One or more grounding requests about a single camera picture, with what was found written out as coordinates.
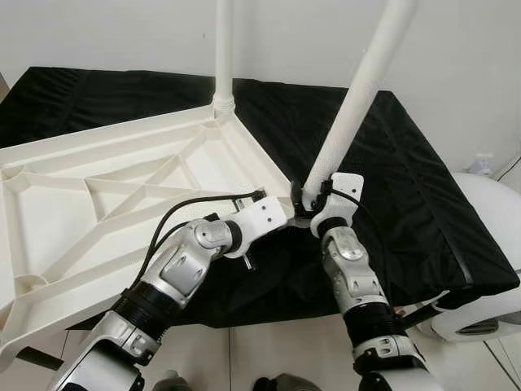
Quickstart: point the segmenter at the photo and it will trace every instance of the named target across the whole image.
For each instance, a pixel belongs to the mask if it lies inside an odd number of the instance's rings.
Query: white plastic frame
[[[287,179],[213,106],[10,147],[0,165],[0,370],[34,338],[105,310],[174,204],[263,187],[292,213]],[[213,211],[234,207],[190,205],[169,226]]]

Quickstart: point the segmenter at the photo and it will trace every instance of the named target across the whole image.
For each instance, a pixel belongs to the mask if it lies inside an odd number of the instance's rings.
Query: floor tile
[[[521,334],[487,341],[493,354],[521,388]]]
[[[34,349],[60,357],[67,332],[42,338],[33,344]],[[44,391],[54,371],[16,359],[10,367],[0,373],[0,389],[9,391]]]
[[[252,389],[262,376],[291,373],[322,390],[356,390],[351,346],[340,316],[231,329],[232,391]]]
[[[508,377],[481,342],[451,344],[410,333],[445,391],[514,391]],[[323,391],[356,390],[351,346],[338,315],[237,327],[231,332],[232,391],[252,389],[261,377],[288,372]]]
[[[230,390],[228,330],[202,325],[172,327],[160,350],[142,369],[145,390],[164,378],[167,370],[183,376],[194,391]]]
[[[443,342],[416,329],[409,335],[445,391],[516,390],[483,342]]]

